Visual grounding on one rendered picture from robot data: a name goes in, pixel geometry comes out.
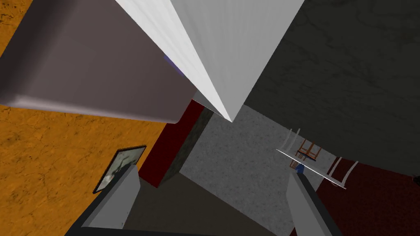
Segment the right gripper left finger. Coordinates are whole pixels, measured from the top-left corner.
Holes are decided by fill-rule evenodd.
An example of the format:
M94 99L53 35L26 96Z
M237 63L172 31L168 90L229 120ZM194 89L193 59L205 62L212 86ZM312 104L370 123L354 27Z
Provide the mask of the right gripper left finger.
M140 186L137 166L124 166L64 236L116 236L122 233Z

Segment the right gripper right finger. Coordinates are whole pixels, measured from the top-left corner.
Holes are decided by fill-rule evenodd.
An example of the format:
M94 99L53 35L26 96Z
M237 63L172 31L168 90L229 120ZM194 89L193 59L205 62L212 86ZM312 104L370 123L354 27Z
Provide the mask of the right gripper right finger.
M304 174L290 173L286 199L297 236L343 236Z

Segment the white table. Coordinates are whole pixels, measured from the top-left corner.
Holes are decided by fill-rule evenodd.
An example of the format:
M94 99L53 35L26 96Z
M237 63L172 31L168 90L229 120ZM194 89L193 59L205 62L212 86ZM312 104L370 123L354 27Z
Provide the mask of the white table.
M314 165L312 165L311 163L300 159L296 156L292 156L289 151L292 148L292 146L294 145L294 142L296 141L297 136L299 135L300 129L297 130L296 134L294 135L292 141L290 142L290 144L288 145L287 148L284 148L290 135L292 134L292 129L290 129L288 131L288 134L285 138L285 140L282 142L281 147L277 149L277 151L279 151L281 154L285 155L286 157L291 158L294 162L297 162L303 166L305 166L305 168L313 171L314 173L316 173L317 175L321 176L324 179L327 179L328 181L330 181L333 185L339 186L343 189L347 189L345 187L345 183L350 175L350 173L352 172L352 170L356 167L356 165L358 164L358 161L356 161L351 168L347 171L347 173L345 174L344 178L342 181L338 181L335 178L332 177L332 174L334 172L334 170L336 169L336 167L338 166L339 162L342 160L342 157L339 157L339 159L337 160L337 162L335 163L335 165L333 166L333 168L331 169L331 171L328 173L321 171L320 169L316 168Z

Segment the brown wooden chair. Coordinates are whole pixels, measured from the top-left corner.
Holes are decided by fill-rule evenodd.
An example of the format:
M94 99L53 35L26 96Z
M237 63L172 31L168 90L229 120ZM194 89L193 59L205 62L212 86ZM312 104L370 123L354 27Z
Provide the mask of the brown wooden chair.
M303 161L317 161L321 150L322 148L316 146L315 143L304 139L298 150L294 153L294 157Z

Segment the white cabinet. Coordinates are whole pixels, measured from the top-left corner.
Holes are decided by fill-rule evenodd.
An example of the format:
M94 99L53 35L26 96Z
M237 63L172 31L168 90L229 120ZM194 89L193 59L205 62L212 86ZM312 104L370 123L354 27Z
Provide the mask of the white cabinet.
M116 0L232 122L304 0Z

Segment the black-framed wall picture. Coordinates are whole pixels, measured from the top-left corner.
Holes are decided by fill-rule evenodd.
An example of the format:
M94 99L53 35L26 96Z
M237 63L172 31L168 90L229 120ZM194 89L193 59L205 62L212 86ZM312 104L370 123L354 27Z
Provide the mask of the black-framed wall picture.
M124 166L137 165L146 147L146 145L139 145L118 149L92 193L103 190Z

